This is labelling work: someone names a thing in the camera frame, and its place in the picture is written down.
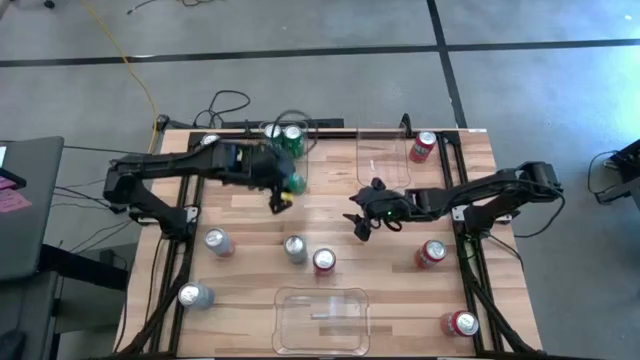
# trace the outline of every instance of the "yellow cable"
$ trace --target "yellow cable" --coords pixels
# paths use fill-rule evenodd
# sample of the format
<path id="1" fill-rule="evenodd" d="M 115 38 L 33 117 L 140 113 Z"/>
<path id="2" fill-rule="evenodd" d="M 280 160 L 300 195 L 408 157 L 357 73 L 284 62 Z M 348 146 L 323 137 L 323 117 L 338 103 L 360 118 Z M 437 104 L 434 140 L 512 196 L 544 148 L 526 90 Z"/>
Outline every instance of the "yellow cable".
<path id="1" fill-rule="evenodd" d="M 82 5 L 84 5 L 84 7 L 87 8 L 87 11 L 89 11 L 89 14 L 98 22 L 98 25 L 100 25 L 104 34 L 107 35 L 107 37 L 109 38 L 109 40 L 111 40 L 111 42 L 116 47 L 116 49 L 118 49 L 118 52 L 120 52 L 120 56 L 122 57 L 122 61 L 124 61 L 124 63 L 127 64 L 127 69 L 129 70 L 129 74 L 131 74 L 131 76 L 138 82 L 138 84 L 140 84 L 145 94 L 147 94 L 147 99 L 149 100 L 149 103 L 153 108 L 153 133 L 151 134 L 151 142 L 149 143 L 149 150 L 147 150 L 147 152 L 151 154 L 153 153 L 153 150 L 154 150 L 153 145 L 156 140 L 156 132 L 157 132 L 156 130 L 158 128 L 158 108 L 156 107 L 156 103 L 153 101 L 153 98 L 151 97 L 151 93 L 149 92 L 149 89 L 147 89 L 147 87 L 144 85 L 142 80 L 140 80 L 138 75 L 136 75 L 136 73 L 133 71 L 133 67 L 131 66 L 131 64 L 129 64 L 129 61 L 127 61 L 127 55 L 124 53 L 124 51 L 122 51 L 122 48 L 120 47 L 120 45 L 118 45 L 118 42 L 116 41 L 116 39 L 113 38 L 113 35 L 111 35 L 109 30 L 107 29 L 107 26 L 102 22 L 98 14 L 96 14 L 95 10 L 93 10 L 93 7 L 91 7 L 91 5 L 89 5 L 85 0 L 80 0 L 80 2 L 82 2 Z"/>

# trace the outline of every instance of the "wooden table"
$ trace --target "wooden table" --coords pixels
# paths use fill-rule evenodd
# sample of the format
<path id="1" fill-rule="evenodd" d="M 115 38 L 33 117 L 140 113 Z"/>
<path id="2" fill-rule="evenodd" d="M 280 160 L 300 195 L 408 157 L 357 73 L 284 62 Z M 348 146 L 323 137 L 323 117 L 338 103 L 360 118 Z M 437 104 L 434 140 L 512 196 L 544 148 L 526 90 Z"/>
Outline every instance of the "wooden table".
<path id="1" fill-rule="evenodd" d="M 162 152 L 185 151 L 188 137 L 186 130 L 167 131 Z M 494 173 L 496 165 L 486 131 L 460 130 L 460 137 L 469 180 Z M 407 150 L 412 143 L 406 141 Z M 450 158 L 457 179 L 455 160 Z M 470 339 L 445 337 L 439 328 L 438 319 L 443 313 L 466 309 L 449 215 L 431 223 L 405 224 L 400 233 L 380 229 L 369 242 L 361 242 L 353 235 L 353 224 L 342 217 L 342 213 L 359 211 L 348 200 L 361 187 L 355 163 L 355 139 L 319 140 L 309 156 L 308 194 L 278 216 L 268 210 L 266 194 L 205 182 L 190 279 L 213 288 L 216 305 L 207 311 L 185 312 L 179 356 L 277 356 L 271 343 L 274 295 L 287 286 L 366 291 L 371 325 L 367 356 L 474 355 Z M 409 187 L 444 187 L 437 147 L 425 163 L 409 161 L 409 171 Z M 168 204 L 175 204 L 178 186 L 178 178 L 161 179 L 154 181 L 152 190 Z M 237 242 L 233 257 L 218 258 L 204 246 L 203 234 L 214 226 L 225 229 Z M 337 256 L 336 273 L 318 280 L 310 264 L 290 264 L 282 242 L 292 234 L 307 238 L 310 253 L 321 247 L 331 248 Z M 515 247 L 510 226 L 496 225 L 493 234 Z M 145 228 L 140 236 L 129 284 L 123 344 L 131 341 L 144 322 L 152 271 L 152 309 L 155 306 L 167 249 L 166 244 L 161 246 L 152 270 L 158 236 L 157 227 Z M 417 271 L 413 254 L 429 239 L 444 242 L 449 255 L 436 267 Z M 518 260 L 489 240 L 482 246 L 496 305 L 527 343 L 540 348 Z M 167 314 L 161 350 L 168 344 L 173 309 Z M 486 324 L 484 315 L 480 317 Z M 489 347 L 488 331 L 484 331 L 484 338 Z"/>

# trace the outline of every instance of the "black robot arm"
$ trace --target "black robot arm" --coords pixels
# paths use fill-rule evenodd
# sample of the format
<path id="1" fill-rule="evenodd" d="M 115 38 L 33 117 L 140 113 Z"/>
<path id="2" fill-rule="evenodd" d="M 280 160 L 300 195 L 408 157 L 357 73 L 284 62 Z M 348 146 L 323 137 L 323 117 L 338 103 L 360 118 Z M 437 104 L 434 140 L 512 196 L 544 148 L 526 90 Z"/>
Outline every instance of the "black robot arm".
<path id="1" fill-rule="evenodd" d="M 349 199 L 362 208 L 363 216 L 344 214 L 355 225 L 354 233 L 368 241 L 371 229 L 384 223 L 393 231 L 402 230 L 403 222 L 434 221 L 453 208 L 468 205 L 464 210 L 468 234 L 488 231 L 496 219 L 518 215 L 526 203 L 553 202 L 562 193 L 553 166 L 544 162 L 526 162 L 515 169 L 503 169 L 493 175 L 449 189 L 407 189 L 404 194 L 387 190 L 375 178 L 371 186 L 360 189 Z M 491 197 L 485 205 L 473 202 Z"/>
<path id="2" fill-rule="evenodd" d="M 103 196 L 112 206 L 128 207 L 136 221 L 153 218 L 164 237 L 182 241 L 191 232 L 198 209 L 171 207 L 151 193 L 142 180 L 199 175 L 223 185 L 271 190 L 269 207 L 277 214 L 291 206 L 288 179 L 295 173 L 291 158 L 282 150 L 263 144 L 249 145 L 215 139 L 184 153 L 127 155 L 113 160 L 107 172 Z"/>

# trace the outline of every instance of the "pink paper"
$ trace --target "pink paper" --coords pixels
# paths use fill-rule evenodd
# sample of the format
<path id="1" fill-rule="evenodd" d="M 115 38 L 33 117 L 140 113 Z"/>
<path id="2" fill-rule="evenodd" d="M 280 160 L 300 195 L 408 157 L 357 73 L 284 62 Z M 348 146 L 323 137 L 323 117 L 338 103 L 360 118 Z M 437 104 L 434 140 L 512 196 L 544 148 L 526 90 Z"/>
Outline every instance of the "pink paper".
<path id="1" fill-rule="evenodd" d="M 13 187 L 13 185 L 15 185 L 15 184 L 16 183 L 14 183 L 13 181 L 11 181 L 11 180 L 9 180 L 7 178 L 3 178 L 2 176 L 0 176 L 0 190 Z"/>
<path id="2" fill-rule="evenodd" d="M 17 191 L 0 190 L 0 213 L 11 212 L 31 206 L 31 202 Z"/>

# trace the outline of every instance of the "concrete floor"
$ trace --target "concrete floor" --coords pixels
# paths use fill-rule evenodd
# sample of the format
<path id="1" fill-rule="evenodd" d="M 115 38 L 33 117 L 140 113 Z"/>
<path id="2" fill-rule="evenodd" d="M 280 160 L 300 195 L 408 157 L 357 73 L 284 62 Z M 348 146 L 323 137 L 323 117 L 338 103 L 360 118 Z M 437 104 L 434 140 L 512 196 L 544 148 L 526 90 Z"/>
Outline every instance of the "concrete floor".
<path id="1" fill-rule="evenodd" d="M 78 1 L 56 3 L 53 11 L 36 0 L 7 7 L 0 19 L 0 61 L 117 56 Z M 424 0 L 225 0 L 197 8 L 158 0 L 127 15 L 133 3 L 91 1 L 130 55 L 436 44 Z M 448 44 L 640 37 L 637 1 L 438 0 L 437 6 Z M 624 199 L 600 206 L 585 187 L 594 154 L 640 137 L 640 48 L 449 56 L 467 123 L 489 129 L 498 166 L 549 161 L 565 188 L 567 206 L 554 225 L 538 237 L 518 241 L 545 350 L 636 358 L 640 242 L 633 234 L 640 213 Z M 228 120 L 263 120 L 295 107 L 314 117 L 344 117 L 347 126 L 395 126 L 404 112 L 416 126 L 456 126 L 435 52 L 183 61 L 135 68 L 160 112 L 177 119 L 192 118 L 206 108 L 215 91 L 236 89 L 248 93 L 252 103 Z M 223 101 L 229 104 L 221 102 L 221 108 L 234 99 Z M 0 112 L 0 138 L 62 135 L 67 144 L 131 151 L 146 151 L 152 121 L 144 93 L 121 64 L 0 67 Z M 99 179 L 112 157 L 66 150 L 58 183 Z M 616 180 L 601 168 L 595 175 L 594 186 Z M 84 190 L 98 195 L 100 185 Z M 524 209 L 514 222 L 515 232 L 537 229 L 554 206 Z M 119 221 L 98 210 L 55 210 L 46 241 L 64 239 L 63 247 L 71 248 L 95 229 Z M 105 245 L 132 244 L 138 233 L 131 226 Z M 114 300 L 113 308 L 120 304 Z M 104 354 L 114 335 L 111 326 L 64 336 L 60 358 Z"/>

